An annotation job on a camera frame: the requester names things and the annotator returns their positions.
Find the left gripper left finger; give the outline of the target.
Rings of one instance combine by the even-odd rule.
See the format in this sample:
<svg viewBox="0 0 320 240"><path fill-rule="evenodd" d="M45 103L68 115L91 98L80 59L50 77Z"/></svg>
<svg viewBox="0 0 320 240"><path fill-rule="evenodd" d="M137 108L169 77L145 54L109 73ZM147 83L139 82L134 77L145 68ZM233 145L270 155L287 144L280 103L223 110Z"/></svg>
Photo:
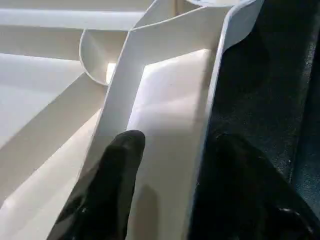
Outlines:
<svg viewBox="0 0 320 240"><path fill-rule="evenodd" d="M118 134L76 184L47 238L124 240L145 145L139 130Z"/></svg>

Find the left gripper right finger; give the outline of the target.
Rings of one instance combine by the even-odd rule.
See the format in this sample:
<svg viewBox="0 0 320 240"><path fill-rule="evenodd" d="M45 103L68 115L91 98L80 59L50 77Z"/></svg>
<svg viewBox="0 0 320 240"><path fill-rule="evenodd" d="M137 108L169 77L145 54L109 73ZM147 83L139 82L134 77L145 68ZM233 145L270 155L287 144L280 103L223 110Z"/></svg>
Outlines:
<svg viewBox="0 0 320 240"><path fill-rule="evenodd" d="M320 221L267 156L238 134L207 137L190 240L317 240Z"/></svg>

